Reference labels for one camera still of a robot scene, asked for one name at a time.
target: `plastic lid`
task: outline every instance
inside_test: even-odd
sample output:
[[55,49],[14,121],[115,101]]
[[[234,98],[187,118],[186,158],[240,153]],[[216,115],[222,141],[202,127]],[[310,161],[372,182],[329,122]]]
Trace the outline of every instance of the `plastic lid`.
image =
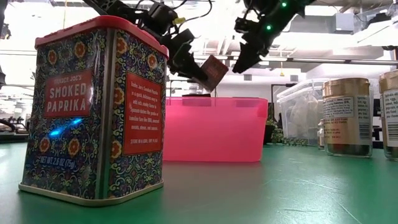
[[317,96],[315,95],[317,92],[319,93],[317,95],[319,97],[318,100],[322,100],[322,86],[315,86],[315,87],[302,88],[292,94],[289,94],[282,98],[277,99],[276,102],[283,103],[283,102],[286,102],[289,100],[294,100],[294,99],[296,99],[296,97],[307,96],[307,95],[313,95],[315,98],[317,98]]
[[98,16],[94,19],[90,19],[86,22],[82,22],[69,28],[58,30],[44,37],[36,38],[35,48],[39,47],[40,45],[54,42],[56,40],[60,40],[71,35],[98,27],[124,30],[142,40],[143,42],[147,43],[151,47],[155,48],[160,53],[164,54],[167,58],[169,57],[169,50],[167,49],[167,47],[160,45],[159,42],[146,31],[141,30],[131,22],[117,16]]
[[294,94],[302,89],[307,89],[308,87],[322,87],[323,83],[329,81],[329,78],[313,78],[313,79],[308,79],[304,80],[297,85],[288,88],[285,91],[282,91],[276,95],[277,100],[282,99],[283,97],[289,96],[291,94]]

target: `smoked paprika tin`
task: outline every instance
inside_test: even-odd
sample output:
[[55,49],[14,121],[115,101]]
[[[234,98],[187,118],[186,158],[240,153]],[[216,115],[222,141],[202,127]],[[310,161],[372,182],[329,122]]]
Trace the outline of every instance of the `smoked paprika tin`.
[[37,77],[19,188],[99,207],[163,186],[167,48],[114,16],[35,45]]

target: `spice jar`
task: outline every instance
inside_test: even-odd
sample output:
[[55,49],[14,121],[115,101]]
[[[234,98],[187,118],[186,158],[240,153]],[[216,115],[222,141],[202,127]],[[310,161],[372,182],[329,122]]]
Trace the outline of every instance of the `spice jar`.
[[323,84],[325,149],[332,156],[371,157],[369,80],[342,78]]
[[384,154],[398,161],[398,70],[379,77]]
[[323,140],[324,137],[324,131],[323,131],[323,119],[318,124],[318,149],[325,149],[325,142]]

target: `clear plastic container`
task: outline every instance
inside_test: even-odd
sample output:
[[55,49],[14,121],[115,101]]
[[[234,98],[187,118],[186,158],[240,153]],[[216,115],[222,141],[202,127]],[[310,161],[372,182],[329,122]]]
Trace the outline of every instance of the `clear plastic container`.
[[261,160],[268,101],[260,98],[168,97],[163,160]]
[[323,119],[318,124],[318,149],[325,149],[325,127],[323,125]]
[[322,84],[328,80],[305,80],[276,96],[285,138],[306,139],[309,146],[318,145],[318,123],[323,118]]

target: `green tabletop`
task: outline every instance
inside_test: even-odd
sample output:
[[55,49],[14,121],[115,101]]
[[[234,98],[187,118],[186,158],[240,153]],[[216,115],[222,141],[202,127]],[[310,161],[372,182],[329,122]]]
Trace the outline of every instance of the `green tabletop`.
[[85,208],[19,192],[26,144],[0,145],[0,223],[397,223],[398,163],[267,146],[261,163],[164,164],[164,188]]

